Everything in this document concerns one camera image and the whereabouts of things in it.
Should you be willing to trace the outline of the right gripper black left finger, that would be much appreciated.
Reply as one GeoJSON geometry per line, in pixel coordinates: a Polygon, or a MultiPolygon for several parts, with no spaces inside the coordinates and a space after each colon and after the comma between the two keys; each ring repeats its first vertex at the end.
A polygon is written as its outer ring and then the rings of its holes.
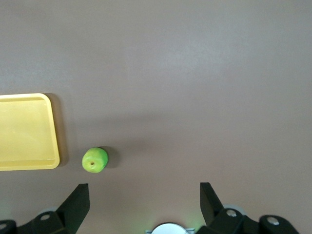
{"type": "Polygon", "coordinates": [[[46,211],[18,226],[14,220],[1,220],[2,234],[75,234],[90,210],[89,185],[79,184],[55,210],[46,211]]]}

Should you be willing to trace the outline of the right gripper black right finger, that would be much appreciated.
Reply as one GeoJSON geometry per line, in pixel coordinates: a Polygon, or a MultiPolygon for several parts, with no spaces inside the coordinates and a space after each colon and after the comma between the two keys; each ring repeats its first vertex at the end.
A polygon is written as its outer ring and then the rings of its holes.
{"type": "Polygon", "coordinates": [[[286,219],[263,215],[258,221],[237,209],[225,208],[209,182],[200,184],[200,209],[205,225],[198,234],[297,234],[298,230],[286,219]]]}

